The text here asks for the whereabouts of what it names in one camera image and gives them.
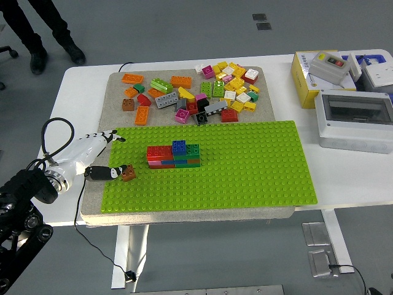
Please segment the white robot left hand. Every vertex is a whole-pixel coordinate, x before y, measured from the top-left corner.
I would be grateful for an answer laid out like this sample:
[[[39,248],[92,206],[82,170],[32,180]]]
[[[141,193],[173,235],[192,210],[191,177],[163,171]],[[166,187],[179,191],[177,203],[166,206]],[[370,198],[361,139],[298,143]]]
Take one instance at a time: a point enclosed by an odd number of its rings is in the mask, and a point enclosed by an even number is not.
[[[127,166],[93,166],[95,159],[105,150],[111,141],[124,142],[116,130],[87,134],[74,140],[60,153],[56,164],[45,171],[45,175],[57,180],[66,187],[71,186],[77,175],[84,175],[89,181],[111,181],[126,171]]]

